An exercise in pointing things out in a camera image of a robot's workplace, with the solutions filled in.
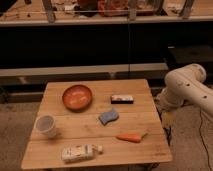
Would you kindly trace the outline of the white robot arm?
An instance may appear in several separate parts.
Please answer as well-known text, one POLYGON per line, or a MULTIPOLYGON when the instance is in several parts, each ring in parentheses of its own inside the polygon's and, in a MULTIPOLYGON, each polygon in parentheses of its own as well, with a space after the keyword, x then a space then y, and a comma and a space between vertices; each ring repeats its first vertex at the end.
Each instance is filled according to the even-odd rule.
POLYGON ((205 79, 206 70, 199 64, 189 64, 168 72, 164 78, 166 87, 159 94, 160 107, 169 111, 188 100, 213 118, 213 89, 203 84, 205 79))

